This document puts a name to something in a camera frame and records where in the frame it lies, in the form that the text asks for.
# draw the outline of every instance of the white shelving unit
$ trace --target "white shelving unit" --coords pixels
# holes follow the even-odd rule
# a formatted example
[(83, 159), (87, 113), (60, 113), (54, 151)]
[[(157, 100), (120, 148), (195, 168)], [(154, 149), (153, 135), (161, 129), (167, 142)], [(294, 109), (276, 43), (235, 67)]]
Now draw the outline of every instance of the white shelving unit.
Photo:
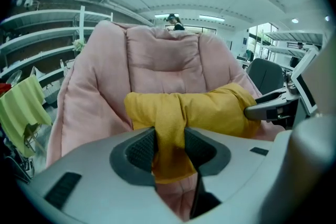
[[(74, 22), (79, 20), (81, 11), (75, 9), (45, 9), (33, 12), (25, 12), (14, 15), (3, 20), (0, 26), (4, 30), (20, 29), (23, 27), (56, 23), (56, 22)], [(99, 22), (101, 20), (113, 20), (113, 14), (106, 15), (96, 12), (87, 12), (84, 10), (84, 20), (87, 22)]]
[[(84, 39), (85, 35), (90, 35), (94, 27), (85, 27), (84, 22), (99, 22), (101, 20), (113, 21), (113, 13), (110, 15), (100, 14), (96, 12), (85, 11), (85, 7), (81, 6), (80, 10), (72, 9), (47, 9), (37, 10), (33, 12), (26, 12), (14, 15), (10, 18), (3, 20), (0, 26), (6, 30), (18, 30), (24, 27), (53, 23), (53, 22), (72, 22), (72, 27), (53, 28), (41, 30), (34, 33), (29, 33), (17, 38), (14, 38), (2, 45), (0, 45), (0, 56), (5, 61), (7, 68), (0, 73), (0, 78), (9, 76), (11, 73), (19, 70), (29, 64), (40, 61), (42, 59), (52, 57), (63, 52), (68, 52), (73, 49), (73, 46), (61, 47), (58, 49), (43, 51), (37, 55), (24, 59), (14, 65), (8, 66), (6, 55), (16, 50), (33, 46), (35, 43), (50, 40), (60, 37), (72, 36), (73, 40), (80, 38)], [(41, 81), (59, 74), (59, 69), (41, 77)]]
[(68, 51), (72, 51), (73, 50), (73, 45), (71, 46), (67, 46), (67, 47), (62, 47), (62, 48), (58, 48), (58, 49), (54, 49), (54, 50), (49, 50), (49, 51), (45, 51), (45, 52), (41, 52), (37, 55), (34, 55), (32, 57), (29, 57), (27, 59), (24, 59), (14, 65), (11, 65), (10, 67), (8, 67), (7, 69), (5, 69), (2, 73), (0, 73), (0, 77), (4, 77), (6, 75), (9, 75), (31, 63), (43, 60), (45, 58), (54, 56), (54, 55), (58, 55), (58, 54), (62, 54), (64, 52), (68, 52)]
[(47, 80), (47, 79), (52, 78), (54, 76), (61, 76), (62, 77), (63, 76), (63, 69), (62, 68), (56, 69), (56, 70), (54, 70), (54, 71), (52, 71), (50, 73), (45, 74), (42, 77), (39, 77), (37, 80), (38, 80), (38, 82), (41, 83), (44, 80)]
[(275, 52), (277, 54), (284, 54), (299, 59), (301, 59), (306, 54), (305, 50), (299, 50), (294, 48), (284, 48), (284, 47), (265, 46), (265, 45), (263, 45), (262, 48), (269, 49), (270, 51)]
[(0, 46), (0, 51), (2, 54), (9, 54), (15, 50), (22, 49), (44, 40), (72, 36), (76, 31), (79, 31), (79, 27), (63, 27), (34, 32), (14, 38), (2, 44)]
[(314, 33), (311, 31), (304, 31), (304, 30), (277, 31), (277, 32), (264, 33), (264, 35), (270, 37), (275, 41), (301, 42), (317, 46), (322, 46), (323, 41), (322, 33)]

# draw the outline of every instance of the ceiling light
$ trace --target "ceiling light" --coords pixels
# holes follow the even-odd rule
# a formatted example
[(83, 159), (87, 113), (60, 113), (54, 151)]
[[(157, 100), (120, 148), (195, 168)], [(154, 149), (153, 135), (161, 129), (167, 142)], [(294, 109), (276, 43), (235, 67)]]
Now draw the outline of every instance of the ceiling light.
[(200, 15), (200, 19), (217, 20), (219, 22), (224, 22), (225, 21), (225, 19), (223, 19), (223, 18), (206, 16), (206, 15)]
[(157, 18), (157, 19), (159, 19), (159, 18), (167, 18), (167, 17), (169, 16), (169, 14), (156, 14), (156, 15), (154, 15), (154, 16), (155, 16), (155, 18)]

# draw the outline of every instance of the yellow towel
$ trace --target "yellow towel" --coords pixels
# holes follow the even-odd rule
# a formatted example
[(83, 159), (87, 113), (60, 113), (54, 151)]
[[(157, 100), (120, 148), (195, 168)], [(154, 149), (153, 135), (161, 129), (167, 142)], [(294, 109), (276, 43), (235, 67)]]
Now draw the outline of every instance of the yellow towel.
[(209, 93), (129, 93), (124, 104), (133, 128), (154, 126), (159, 151), (152, 172), (155, 181), (168, 184), (195, 173), (184, 152), (184, 128), (199, 127), (216, 133), (251, 138), (260, 121), (250, 121), (244, 108), (256, 104), (240, 85), (230, 83)]

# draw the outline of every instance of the gray chair back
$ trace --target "gray chair back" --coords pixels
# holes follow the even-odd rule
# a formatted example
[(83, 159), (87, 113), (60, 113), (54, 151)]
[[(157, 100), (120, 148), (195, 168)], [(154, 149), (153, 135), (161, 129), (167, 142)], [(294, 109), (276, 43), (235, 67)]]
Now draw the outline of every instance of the gray chair back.
[(277, 63), (256, 58), (248, 66), (246, 73), (262, 94), (269, 93), (284, 86), (282, 68)]

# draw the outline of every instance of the pink padded cover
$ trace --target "pink padded cover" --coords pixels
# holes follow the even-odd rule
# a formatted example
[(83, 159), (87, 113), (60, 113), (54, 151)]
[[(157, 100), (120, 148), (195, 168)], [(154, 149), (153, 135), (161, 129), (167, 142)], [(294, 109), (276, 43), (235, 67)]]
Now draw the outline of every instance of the pink padded cover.
[[(84, 143), (131, 131), (123, 105), (131, 91), (197, 93), (230, 82), (261, 96), (215, 35), (101, 21), (61, 86), (47, 166)], [(256, 138), (273, 140), (283, 130), (262, 122)], [(196, 181), (193, 175), (157, 185), (158, 194), (183, 220), (188, 219)]]

